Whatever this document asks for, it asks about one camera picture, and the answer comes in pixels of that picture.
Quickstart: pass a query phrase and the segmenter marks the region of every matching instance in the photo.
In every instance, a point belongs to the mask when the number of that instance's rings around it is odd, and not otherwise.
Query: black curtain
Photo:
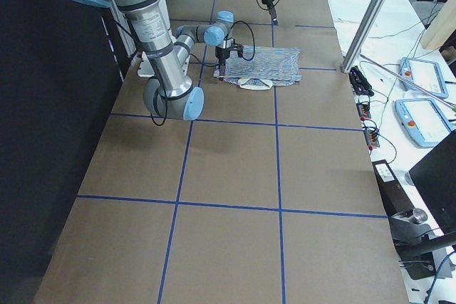
[[[46,269],[121,79],[94,8],[68,0],[1,0],[0,23],[4,280]],[[119,46],[115,34],[111,40]]]

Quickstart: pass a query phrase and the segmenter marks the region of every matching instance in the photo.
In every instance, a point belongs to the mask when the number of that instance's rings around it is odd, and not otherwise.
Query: white desk
[[[363,15],[367,9],[367,6],[371,0],[329,0],[329,6],[331,8],[331,14],[337,30],[339,43],[341,50],[346,52],[348,47],[355,36],[355,33],[359,27],[359,23],[363,18]],[[387,63],[399,63],[399,60],[407,56],[418,39],[418,36],[424,30],[424,26],[419,23],[420,19],[413,11],[413,8],[408,0],[386,0],[370,33],[368,39],[364,43],[361,51],[362,54],[368,56],[374,61],[380,64]],[[374,38],[383,37],[385,35],[392,35],[399,31],[410,28],[414,24],[419,23],[417,26],[410,30],[400,33],[394,37],[385,38]],[[429,51],[423,49],[421,45],[418,48],[413,49],[410,57],[420,57]],[[438,51],[433,51],[423,59],[429,61],[435,61],[440,64],[445,80],[455,80],[455,77],[448,68],[446,62]],[[374,90],[388,94],[393,87],[394,77],[383,72],[379,68],[369,63],[361,63],[361,67],[369,80],[369,83],[373,86]],[[398,66],[389,65],[387,68],[398,71]],[[456,101],[456,87],[453,85],[447,85],[450,96],[448,100],[452,103]],[[417,148],[410,141],[408,136],[405,135],[400,123],[397,121],[394,115],[393,101],[401,98],[426,98],[425,96],[414,92],[406,91],[401,82],[396,82],[393,91],[390,95],[390,100],[386,105],[385,112],[383,115],[383,124],[381,125],[380,133],[387,137],[396,146],[398,150],[398,156],[395,161],[390,165],[396,176],[399,178],[400,183],[403,185],[406,193],[410,197],[410,200],[415,207],[426,210],[428,208],[424,204],[421,196],[418,194],[415,187],[412,187],[405,183],[405,173],[415,165],[430,149]],[[376,93],[371,100],[385,101],[385,97],[379,93]],[[439,106],[448,118],[454,118],[454,113],[443,106]],[[380,116],[384,104],[373,102],[371,103],[370,112],[377,124],[380,124]],[[380,139],[380,149],[373,150],[371,159],[373,161],[386,159],[387,161],[392,160],[394,157],[393,148],[385,141]],[[434,218],[430,217],[429,225],[432,228],[437,227]],[[432,278],[422,279],[420,281],[413,281],[407,274],[406,270],[403,270],[403,277],[407,286],[408,295],[410,302],[422,303],[425,297],[425,291],[430,287]],[[411,291],[411,288],[417,288],[420,291]],[[449,300],[456,302],[456,278],[438,280],[430,303],[438,303],[438,300]]]

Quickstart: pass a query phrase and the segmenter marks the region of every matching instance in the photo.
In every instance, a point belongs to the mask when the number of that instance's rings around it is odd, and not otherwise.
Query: folded fabric
[[[261,80],[270,80],[275,86],[292,85],[301,81],[298,65],[300,52],[300,48],[257,46],[255,47],[254,59],[246,61],[243,58],[238,58],[237,53],[232,51],[231,57],[227,59],[223,81],[250,86],[249,89],[255,89],[257,86],[259,89],[266,89],[264,88],[265,82]],[[244,56],[248,58],[252,54],[253,46],[245,46]],[[219,77],[217,68],[214,71],[214,77]]]

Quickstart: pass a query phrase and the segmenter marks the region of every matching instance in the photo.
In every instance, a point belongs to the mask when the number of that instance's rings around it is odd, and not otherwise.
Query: table
[[[300,46],[303,81],[243,90],[193,61],[201,118],[154,127],[131,73],[35,303],[406,303],[328,2],[281,0],[277,27],[255,0],[167,4],[174,32],[229,9]]]
[[[338,39],[342,51],[348,50],[369,2],[370,0],[329,0],[332,17],[338,32]],[[395,33],[407,28],[410,28],[410,30],[392,37],[375,38],[386,35],[394,35]],[[402,57],[409,54],[410,49],[414,46],[418,36],[423,32],[423,30],[424,26],[420,23],[420,19],[413,11],[413,8],[408,0],[386,0],[380,13],[378,14],[377,19],[375,20],[371,32],[369,33],[369,38],[366,40],[361,49],[362,54],[380,64],[399,63],[399,60]],[[410,56],[413,56],[414,52],[415,49],[413,49]],[[439,51],[433,51],[431,53],[428,52],[429,51],[422,49],[421,46],[418,46],[415,55],[417,57],[424,55],[423,59],[438,62],[444,74],[445,80],[454,81],[455,77],[448,68],[446,62],[443,60]],[[401,185],[415,207],[424,209],[429,213],[428,208],[424,204],[416,188],[407,184],[404,176],[413,165],[415,165],[430,151],[430,149],[419,149],[413,145],[410,139],[402,131],[399,122],[395,118],[393,109],[393,100],[401,98],[426,97],[411,90],[406,91],[399,82],[397,82],[395,87],[392,88],[394,84],[394,77],[382,72],[379,68],[376,68],[373,65],[361,63],[361,67],[374,90],[382,92],[386,95],[392,90],[390,94],[390,101],[386,107],[381,103],[374,102],[371,105],[370,111],[373,119],[378,124],[383,122],[380,132],[391,140],[391,142],[398,149],[398,156],[395,161],[391,163],[391,168],[399,178]],[[398,65],[388,65],[387,68],[390,68],[395,72],[398,72],[399,69]],[[448,85],[447,88],[450,93],[448,100],[454,103],[456,100],[456,88],[452,85]],[[384,102],[385,97],[380,93],[377,93],[371,100],[380,100]],[[384,107],[385,112],[383,120],[380,120]],[[441,105],[439,105],[439,107],[448,118],[454,117],[451,110],[448,110]],[[386,159],[387,161],[392,160],[394,155],[393,148],[382,139],[380,139],[380,145],[380,149],[373,150],[371,159],[373,161],[380,159]],[[432,228],[438,227],[432,216],[430,217],[429,225],[431,225]],[[425,291],[429,288],[432,279],[427,278],[422,279],[421,281],[413,281],[410,279],[405,270],[403,270],[403,276],[408,288],[410,301],[422,302],[425,297]],[[420,292],[411,291],[411,288],[418,288],[420,289]],[[438,303],[438,299],[455,302],[455,289],[455,279],[438,280],[430,303]]]

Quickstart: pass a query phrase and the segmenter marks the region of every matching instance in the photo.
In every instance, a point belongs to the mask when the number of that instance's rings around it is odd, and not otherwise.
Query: blue tape grid
[[[212,23],[214,18],[214,9],[215,9],[216,0],[212,2],[212,10],[209,22]],[[204,21],[195,21],[195,20],[183,20],[183,19],[171,19],[171,21],[187,21],[187,22],[202,22]],[[270,25],[271,26],[271,40],[272,46],[274,47],[274,25],[272,23],[249,23],[251,25]],[[299,27],[306,28],[333,28],[330,26],[311,26],[311,25],[297,25]],[[203,63],[206,58],[207,47],[204,48]],[[301,70],[328,70],[334,71],[335,68],[311,68],[303,67],[299,68]],[[204,66],[201,66],[199,72],[199,81],[200,85],[202,81]],[[111,113],[111,115],[116,116],[128,116],[128,117],[146,117],[150,118],[148,115],[134,115],[134,114],[124,114],[124,113]],[[162,200],[162,199],[141,199],[141,198],[129,198],[122,196],[98,196],[90,194],[79,194],[77,197],[80,199],[99,199],[99,200],[113,200],[113,201],[135,201],[135,202],[147,202],[147,203],[156,203],[156,204],[169,204],[174,206],[172,223],[170,228],[170,235],[167,242],[167,250],[165,254],[165,261],[163,264],[162,277],[160,281],[160,289],[157,298],[157,304],[161,304],[163,290],[165,288],[167,265],[170,259],[170,253],[172,248],[172,240],[174,236],[174,230],[177,220],[177,215],[179,211],[179,206],[200,206],[200,207],[212,207],[212,208],[224,208],[224,209],[238,209],[238,210],[253,210],[253,211],[272,211],[277,212],[279,216],[279,238],[280,238],[280,260],[281,260],[281,289],[282,289],[282,304],[286,304],[286,279],[285,279],[285,252],[284,252],[284,227],[283,227],[283,213],[292,213],[292,214],[311,214],[311,215],[326,215],[326,216],[349,216],[349,217],[358,217],[358,218],[371,218],[371,219],[387,219],[385,215],[375,215],[375,214],[359,214],[359,213],[343,213],[343,212],[332,212],[332,211],[312,211],[312,210],[300,210],[300,209],[286,209],[282,207],[282,195],[281,195],[281,170],[280,170],[280,144],[279,144],[279,128],[280,127],[294,127],[294,128],[309,128],[309,129],[319,129],[319,130],[342,130],[342,131],[354,131],[362,132],[362,129],[353,129],[353,128],[343,128],[343,127],[320,127],[320,126],[311,126],[311,125],[286,125],[280,124],[278,119],[278,104],[277,104],[277,94],[276,88],[274,88],[274,123],[266,122],[240,122],[240,121],[225,121],[225,120],[211,120],[211,119],[197,119],[196,122],[214,122],[214,123],[228,123],[228,124],[239,124],[239,125],[265,125],[275,127],[276,133],[276,165],[277,165],[277,196],[278,196],[278,208],[267,208],[260,206],[240,206],[240,205],[228,205],[228,204],[210,204],[210,203],[199,203],[199,202],[188,202],[180,201],[180,195],[182,191],[182,183],[185,176],[185,168],[187,166],[188,152],[190,148],[190,141],[192,139],[192,130],[194,123],[190,123],[190,128],[187,136],[187,144],[185,146],[185,153],[182,161],[182,170],[180,174],[179,186],[177,190],[177,196],[175,201]]]
[[[225,209],[238,209],[238,210],[254,210],[254,211],[272,211],[279,212],[279,208],[269,208],[265,206],[241,206],[232,204],[220,203],[203,203],[203,202],[190,202],[190,201],[171,201],[167,199],[143,199],[140,197],[123,197],[123,196],[105,196],[105,195],[89,195],[79,194],[76,197],[79,199],[98,199],[103,201],[124,201],[124,202],[142,202],[142,203],[156,203],[156,204],[169,204],[179,206],[201,206],[207,208],[225,208]],[[362,217],[365,219],[387,219],[386,215],[376,214],[359,214],[359,213],[343,213],[339,211],[321,211],[321,210],[303,210],[303,209],[287,209],[282,208],[282,213],[292,214],[308,214],[308,215],[324,215],[324,216],[346,216],[346,217]]]

